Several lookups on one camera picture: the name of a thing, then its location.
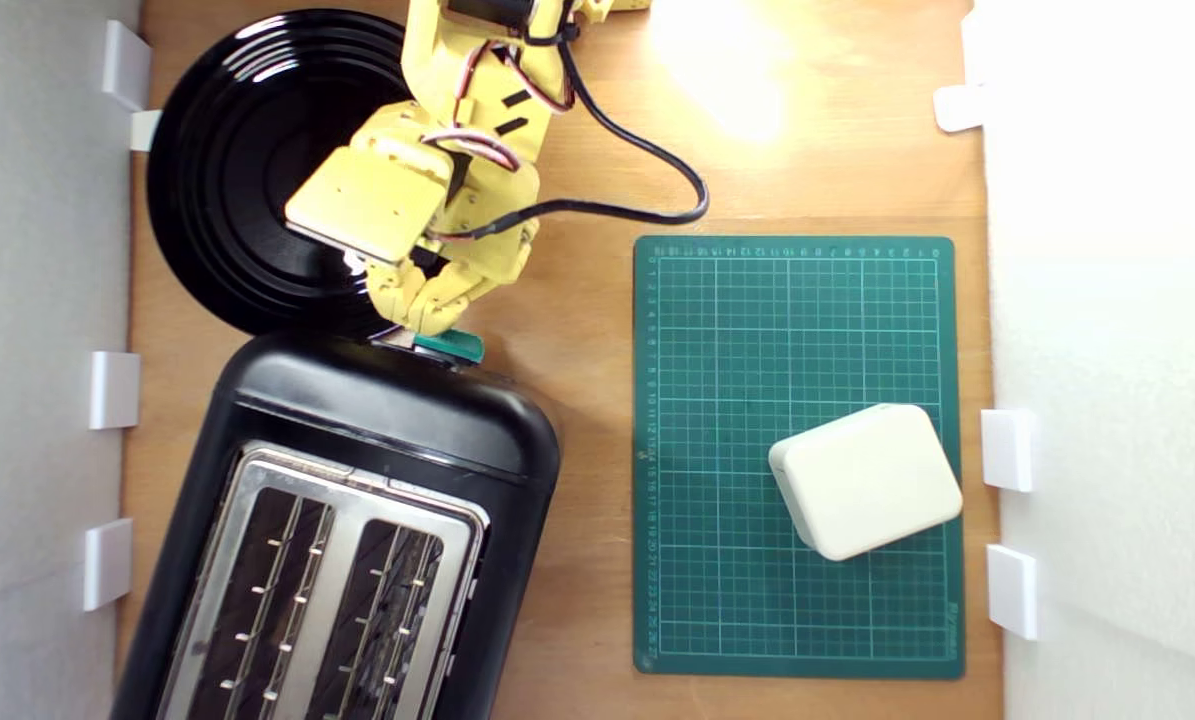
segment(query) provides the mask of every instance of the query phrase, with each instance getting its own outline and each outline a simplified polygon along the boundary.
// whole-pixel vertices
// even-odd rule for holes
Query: yellow robotic arm
[[[449,330],[470,302],[516,281],[537,215],[651,215],[584,210],[600,204],[582,201],[543,208],[534,167],[553,115],[575,104],[578,73],[566,47],[577,35],[575,18],[600,23],[612,10],[648,5],[411,0],[402,68],[413,100],[379,109],[333,152],[292,196],[287,222],[344,250],[345,261],[367,275],[379,314],[433,336]],[[600,113],[578,82],[586,105]],[[672,155],[664,160],[690,170]],[[695,179],[697,213],[666,222],[690,222],[706,210],[707,190]]]

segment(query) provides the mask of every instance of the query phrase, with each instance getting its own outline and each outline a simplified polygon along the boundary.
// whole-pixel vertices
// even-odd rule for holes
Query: cutting mat
[[[911,402],[961,476],[952,242],[644,236],[635,283],[635,664],[958,678],[961,519],[831,562],[798,541],[766,460]]]

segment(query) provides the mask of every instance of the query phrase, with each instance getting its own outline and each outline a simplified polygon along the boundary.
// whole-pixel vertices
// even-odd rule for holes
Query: white box
[[[876,405],[790,437],[771,470],[797,534],[829,560],[848,560],[946,523],[962,491],[926,411]]]

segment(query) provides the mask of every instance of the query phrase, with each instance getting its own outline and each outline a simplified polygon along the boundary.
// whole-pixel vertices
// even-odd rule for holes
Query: wooden surface
[[[404,1],[349,1],[393,19]],[[632,664],[632,247],[646,227],[556,217],[515,285],[470,313],[494,363],[564,406],[566,460],[525,598],[496,716],[853,720],[1001,715],[1001,641],[987,620],[983,547],[998,537],[980,482],[978,411],[989,405],[985,191],[975,133],[934,128],[931,91],[961,81],[968,0],[656,0],[592,27],[578,61],[615,118],[706,174],[713,209],[676,232],[949,234],[958,250],[966,466],[968,671],[955,683],[643,676]],[[153,101],[232,29],[290,0],[146,0]],[[582,113],[554,124],[545,196],[679,205],[690,191]],[[186,295],[153,240],[136,158],[131,345],[145,416],[127,439],[123,510],[135,519],[145,602],[168,512],[219,369],[245,340]]]

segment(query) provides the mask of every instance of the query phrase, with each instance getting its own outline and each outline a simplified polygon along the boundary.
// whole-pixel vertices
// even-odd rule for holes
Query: black toaster
[[[492,375],[312,333],[217,382],[114,720],[489,716],[559,473]]]

